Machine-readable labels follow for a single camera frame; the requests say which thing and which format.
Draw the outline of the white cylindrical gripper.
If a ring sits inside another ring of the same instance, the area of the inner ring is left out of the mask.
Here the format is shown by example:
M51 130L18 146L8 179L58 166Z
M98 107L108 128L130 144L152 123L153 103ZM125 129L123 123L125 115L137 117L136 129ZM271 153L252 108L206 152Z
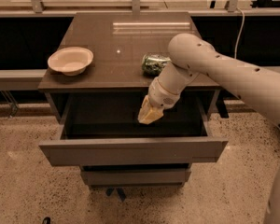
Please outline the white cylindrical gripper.
M175 87L163 87L155 77L148 88L138 114L138 121L150 124L163 117L163 109L173 108L180 98L181 90Z

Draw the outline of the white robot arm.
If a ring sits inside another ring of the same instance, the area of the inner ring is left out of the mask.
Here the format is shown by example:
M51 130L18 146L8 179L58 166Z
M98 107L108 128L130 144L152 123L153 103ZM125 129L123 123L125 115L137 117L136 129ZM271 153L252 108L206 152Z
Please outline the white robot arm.
M153 79L138 121L150 124L174 107L180 93L201 73L241 99L280 130L280 73L222 55L192 34L174 36L170 62Z

